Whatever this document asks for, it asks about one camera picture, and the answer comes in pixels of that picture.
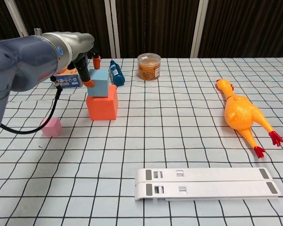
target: blue spray bottle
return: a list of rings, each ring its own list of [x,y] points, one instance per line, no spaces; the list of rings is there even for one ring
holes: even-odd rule
[[[125,77],[123,76],[119,65],[115,63],[114,60],[110,61],[109,74],[116,86],[123,86],[123,84],[125,83]]]

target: light blue cube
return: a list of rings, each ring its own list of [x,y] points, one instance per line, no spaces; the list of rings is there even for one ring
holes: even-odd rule
[[[108,97],[108,69],[89,69],[89,75],[95,86],[87,88],[90,97]]]

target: stacked blocks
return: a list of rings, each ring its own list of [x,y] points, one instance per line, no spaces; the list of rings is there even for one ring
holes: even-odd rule
[[[109,86],[108,97],[88,96],[86,103],[91,120],[115,120],[118,108],[117,87]]]
[[[57,137],[62,130],[61,122],[58,118],[51,118],[47,125],[42,129],[42,132],[47,137]]]
[[[107,69],[90,69],[90,78],[94,82],[94,87],[87,88],[90,97],[108,97],[108,70]]]

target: background wall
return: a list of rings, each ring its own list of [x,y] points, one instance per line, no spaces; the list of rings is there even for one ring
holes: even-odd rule
[[[198,57],[283,57],[283,0],[14,2],[29,34],[35,27],[43,32],[88,32],[103,58],[137,57],[145,52],[190,57],[200,27]],[[0,39],[14,37],[19,34],[0,0]]]

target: grid tablecloth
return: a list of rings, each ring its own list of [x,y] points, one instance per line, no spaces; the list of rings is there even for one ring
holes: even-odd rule
[[[108,68],[110,59],[101,61]],[[158,81],[137,77],[136,59],[116,59],[125,76],[115,121],[90,121],[86,88],[64,89],[54,116],[59,137],[0,130],[0,226],[283,225],[283,145],[257,124],[258,159],[224,120],[217,79],[232,82],[283,137],[283,58],[162,59]],[[49,114],[50,81],[11,93],[3,123],[37,127]],[[134,201],[140,168],[266,167],[278,199]]]

